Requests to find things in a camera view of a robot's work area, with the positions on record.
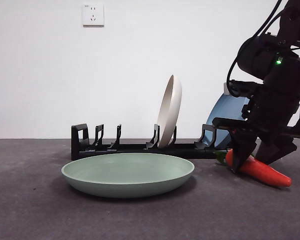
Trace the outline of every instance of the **dark gray carpet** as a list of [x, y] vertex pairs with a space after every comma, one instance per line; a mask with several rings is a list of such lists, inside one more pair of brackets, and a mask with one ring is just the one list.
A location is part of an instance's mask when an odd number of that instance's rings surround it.
[[272, 166], [292, 178], [273, 188], [193, 160], [182, 187], [118, 200], [72, 189], [61, 174], [70, 140], [0, 140], [0, 240], [300, 240], [298, 151]]

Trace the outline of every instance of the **cable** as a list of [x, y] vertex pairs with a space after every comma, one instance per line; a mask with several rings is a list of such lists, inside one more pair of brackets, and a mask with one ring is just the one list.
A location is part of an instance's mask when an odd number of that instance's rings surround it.
[[246, 42], [246, 44], [242, 47], [241, 51], [238, 52], [237, 56], [235, 57], [233, 63], [231, 64], [231, 67], [229, 69], [229, 72], [226, 76], [226, 87], [228, 88], [229, 90], [229, 93], [234, 96], [234, 97], [240, 97], [240, 93], [238, 94], [235, 94], [233, 92], [233, 89], [230, 87], [230, 76], [231, 76], [231, 73], [237, 63], [237, 60], [239, 58], [239, 56], [241, 55], [241, 53], [247, 48], [247, 46], [251, 43], [251, 41], [253, 39], [255, 39], [255, 37], [258, 36], [258, 34], [267, 26], [267, 24], [270, 22], [271, 18], [275, 15], [276, 11], [278, 10], [278, 7], [280, 6], [282, 0], [278, 0], [272, 10], [272, 12], [270, 13], [270, 15], [268, 16], [268, 18], [265, 20], [265, 22], [262, 24], [262, 26], [258, 29], [258, 31], [256, 31], [256, 33]]

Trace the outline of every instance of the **black dish rack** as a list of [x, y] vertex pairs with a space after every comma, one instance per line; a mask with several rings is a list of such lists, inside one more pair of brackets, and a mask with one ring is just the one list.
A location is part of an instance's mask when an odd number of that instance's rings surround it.
[[[172, 140], [166, 148], [158, 148], [160, 139], [160, 126], [154, 125], [153, 137], [145, 143], [121, 143], [121, 124], [116, 128], [116, 140], [111, 144], [103, 144], [104, 125], [95, 127], [95, 139], [92, 144], [89, 141], [87, 124], [78, 124], [71, 127], [71, 160], [119, 153], [153, 153], [165, 154], [185, 159], [215, 159], [215, 142], [217, 129], [213, 125], [203, 124], [201, 137], [193, 143], [176, 143], [177, 127], [174, 129]], [[79, 131], [82, 131], [82, 139], [79, 139]], [[209, 144], [202, 142], [205, 132], [212, 132], [212, 140]]]

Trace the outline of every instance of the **black cable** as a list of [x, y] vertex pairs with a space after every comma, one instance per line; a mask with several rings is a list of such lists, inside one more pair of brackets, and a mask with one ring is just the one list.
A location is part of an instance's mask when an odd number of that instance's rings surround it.
[[278, 0], [272, 10], [272, 12], [270, 13], [270, 15], [268, 16], [268, 18], [265, 20], [265, 22], [262, 24], [262, 26], [258, 29], [258, 31], [256, 31], [256, 33], [246, 42], [246, 44], [242, 47], [241, 51], [238, 52], [237, 56], [235, 57], [233, 63], [231, 64], [231, 67], [229, 69], [229, 72], [226, 76], [226, 87], [228, 88], [229, 93], [234, 96], [234, 97], [240, 97], [240, 93], [235, 94], [233, 92], [233, 90], [230, 87], [230, 76], [231, 73], [237, 63], [237, 60], [239, 58], [239, 56], [241, 55], [241, 53], [247, 48], [247, 46], [252, 42], [252, 40], [255, 39], [255, 37], [258, 36], [258, 34], [267, 26], [267, 24], [270, 22], [271, 18], [275, 15], [276, 11], [278, 10], [278, 7], [280, 6], [282, 0]]
[[262, 31], [261, 35], [266, 34], [266, 31], [270, 28], [270, 26], [282, 16], [282, 14], [287, 11], [288, 9], [293, 8], [292, 6], [285, 7], [283, 10], [281, 10], [275, 17], [269, 22], [269, 24], [265, 27], [265, 29]]

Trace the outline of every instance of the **electrical outlet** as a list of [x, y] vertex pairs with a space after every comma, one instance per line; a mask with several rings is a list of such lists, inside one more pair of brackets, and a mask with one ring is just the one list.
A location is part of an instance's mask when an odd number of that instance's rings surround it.
[[83, 26], [103, 27], [105, 25], [105, 6], [103, 3], [82, 6]]

